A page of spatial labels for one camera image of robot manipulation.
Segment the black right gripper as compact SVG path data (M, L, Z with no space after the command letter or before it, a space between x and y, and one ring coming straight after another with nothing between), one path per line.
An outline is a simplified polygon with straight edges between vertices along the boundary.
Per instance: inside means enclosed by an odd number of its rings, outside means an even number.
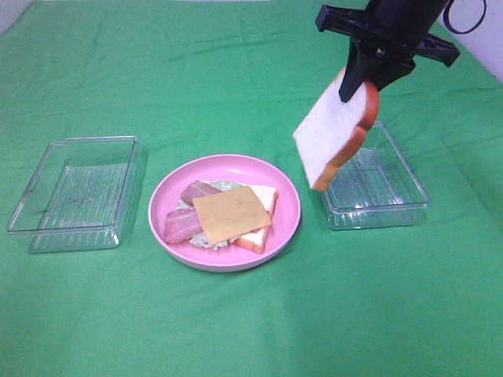
M429 0L370 1L364 9L323 5L315 20L318 30L351 38L340 100L347 103L364 82L381 91L409 75L415 55L451 66L459 49L429 33L446 5L446 1ZM397 57L376 58L386 55Z

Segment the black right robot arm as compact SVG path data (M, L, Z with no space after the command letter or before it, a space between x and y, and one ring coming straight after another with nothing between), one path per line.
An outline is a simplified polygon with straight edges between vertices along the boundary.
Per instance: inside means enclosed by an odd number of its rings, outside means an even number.
M415 56L452 66L459 49L429 33L446 5L428 0L370 1L364 9L323 5L315 20L318 30L350 37L340 100L349 101L364 82L382 90L409 75Z

